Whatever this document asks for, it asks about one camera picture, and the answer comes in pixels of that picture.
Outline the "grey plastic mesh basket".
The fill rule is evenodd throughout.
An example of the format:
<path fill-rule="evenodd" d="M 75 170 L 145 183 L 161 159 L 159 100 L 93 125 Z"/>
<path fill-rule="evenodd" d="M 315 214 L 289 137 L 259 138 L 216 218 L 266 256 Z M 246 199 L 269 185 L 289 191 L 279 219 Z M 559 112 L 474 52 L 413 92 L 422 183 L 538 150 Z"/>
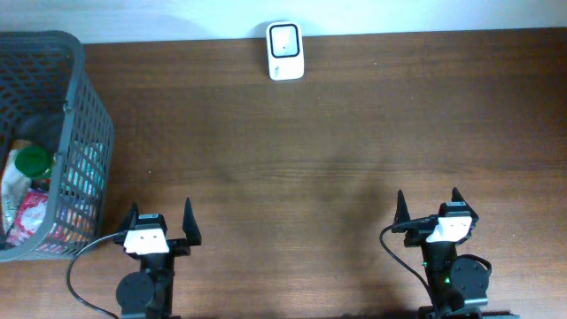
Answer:
<path fill-rule="evenodd" d="M 55 160 L 46 215 L 37 232 L 21 245 L 3 244 L 1 260 L 70 259 L 102 231 L 105 192 L 113 155 L 114 129 L 85 71 L 80 41 L 63 31 L 1 34 L 1 156 L 24 139 L 38 144 Z M 66 180 L 73 142 L 104 146 L 105 187 L 94 196 Z M 56 211 L 71 208 L 94 222 L 87 243 L 57 246 L 48 239 Z"/>

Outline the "orange Kleenex tissue pack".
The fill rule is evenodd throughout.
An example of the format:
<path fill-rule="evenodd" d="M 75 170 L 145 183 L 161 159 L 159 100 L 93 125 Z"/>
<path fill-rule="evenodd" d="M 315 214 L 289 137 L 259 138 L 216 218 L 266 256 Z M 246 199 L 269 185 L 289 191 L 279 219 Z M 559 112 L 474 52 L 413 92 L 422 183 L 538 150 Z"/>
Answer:
<path fill-rule="evenodd" d="M 89 242 L 95 236 L 94 222 L 71 208 L 56 211 L 55 222 L 48 234 L 57 246 L 78 245 Z"/>

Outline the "red purple pad packet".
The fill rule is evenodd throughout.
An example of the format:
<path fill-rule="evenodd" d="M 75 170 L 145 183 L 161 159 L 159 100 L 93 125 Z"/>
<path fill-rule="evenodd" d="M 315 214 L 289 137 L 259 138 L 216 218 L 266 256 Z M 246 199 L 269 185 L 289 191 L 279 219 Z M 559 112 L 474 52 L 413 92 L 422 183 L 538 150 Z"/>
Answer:
<path fill-rule="evenodd" d="M 37 232 L 46 215 L 48 200 L 46 191 L 28 190 L 8 233 L 10 245 L 21 245 Z"/>

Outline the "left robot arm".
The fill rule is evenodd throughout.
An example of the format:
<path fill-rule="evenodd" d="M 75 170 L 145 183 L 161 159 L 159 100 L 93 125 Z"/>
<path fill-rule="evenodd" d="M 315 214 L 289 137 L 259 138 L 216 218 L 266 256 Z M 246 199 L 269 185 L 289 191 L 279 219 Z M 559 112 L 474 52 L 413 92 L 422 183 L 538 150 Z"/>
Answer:
<path fill-rule="evenodd" d="M 122 318 L 173 318 L 175 259 L 202 244 L 191 202 L 184 204 L 181 238 L 167 238 L 163 214 L 140 214 L 134 203 L 114 240 L 140 269 L 124 276 L 116 288 Z"/>

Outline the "teal Kleenex tissue pack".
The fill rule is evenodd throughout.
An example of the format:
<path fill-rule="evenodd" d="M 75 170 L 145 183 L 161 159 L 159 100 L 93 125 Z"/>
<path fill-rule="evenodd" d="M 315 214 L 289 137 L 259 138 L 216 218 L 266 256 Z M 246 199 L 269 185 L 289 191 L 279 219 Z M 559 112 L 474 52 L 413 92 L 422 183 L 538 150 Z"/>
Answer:
<path fill-rule="evenodd" d="M 94 196 L 105 187 L 102 162 L 104 146 L 99 143 L 82 144 L 74 141 L 66 180 L 85 195 Z"/>

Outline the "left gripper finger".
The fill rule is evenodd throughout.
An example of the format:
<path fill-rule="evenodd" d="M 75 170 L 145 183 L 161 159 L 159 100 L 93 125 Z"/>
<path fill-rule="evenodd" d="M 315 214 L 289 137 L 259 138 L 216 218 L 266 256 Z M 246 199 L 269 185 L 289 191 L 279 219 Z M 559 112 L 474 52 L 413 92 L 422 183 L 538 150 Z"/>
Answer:
<path fill-rule="evenodd" d="M 189 198 L 186 198 L 184 204 L 182 230 L 189 246 L 202 245 L 202 235 L 198 228 Z"/>
<path fill-rule="evenodd" d="M 124 220 L 122 221 L 122 223 L 118 227 L 117 231 L 118 232 L 125 232 L 125 231 L 130 230 L 132 227 L 135 227 L 138 215 L 139 215 L 138 205 L 137 205 L 136 202 L 134 202 L 131 205 L 130 209 L 128 210 L 126 217 L 124 218 Z"/>

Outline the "green lid seasoning jar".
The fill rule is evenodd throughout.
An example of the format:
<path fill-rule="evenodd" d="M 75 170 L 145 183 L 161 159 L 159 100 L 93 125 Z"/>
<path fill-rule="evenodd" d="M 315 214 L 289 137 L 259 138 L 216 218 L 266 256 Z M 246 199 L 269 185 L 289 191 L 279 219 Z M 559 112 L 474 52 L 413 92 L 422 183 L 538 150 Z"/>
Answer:
<path fill-rule="evenodd" d="M 53 155 L 38 145 L 31 145 L 19 151 L 15 167 L 32 180 L 50 179 L 55 164 Z"/>

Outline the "white cream tube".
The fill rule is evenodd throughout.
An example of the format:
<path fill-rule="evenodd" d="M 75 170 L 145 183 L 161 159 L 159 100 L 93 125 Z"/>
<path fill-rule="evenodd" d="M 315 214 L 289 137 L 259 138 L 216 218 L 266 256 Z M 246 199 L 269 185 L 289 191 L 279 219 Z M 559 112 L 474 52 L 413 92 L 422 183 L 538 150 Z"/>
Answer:
<path fill-rule="evenodd" d="M 1 177 L 1 211 L 5 233 L 14 223 L 19 207 L 27 195 L 31 179 L 21 173 L 15 165 L 19 153 L 32 143 L 28 140 L 15 140 L 9 150 Z"/>

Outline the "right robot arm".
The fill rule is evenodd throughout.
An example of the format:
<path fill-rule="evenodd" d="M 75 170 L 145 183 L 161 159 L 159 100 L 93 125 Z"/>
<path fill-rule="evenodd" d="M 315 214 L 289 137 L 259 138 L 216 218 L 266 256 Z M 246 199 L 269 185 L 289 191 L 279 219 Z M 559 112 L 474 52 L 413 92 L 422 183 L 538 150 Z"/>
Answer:
<path fill-rule="evenodd" d="M 402 191 L 397 193 L 396 213 L 386 229 L 404 235 L 404 246 L 422 251 L 425 276 L 418 279 L 431 300 L 417 310 L 419 318 L 516 318 L 509 311 L 485 312 L 488 304 L 492 264 L 476 255 L 458 254 L 456 247 L 471 237 L 478 214 L 462 194 L 452 189 L 452 197 L 439 211 L 426 217 L 410 217 Z"/>

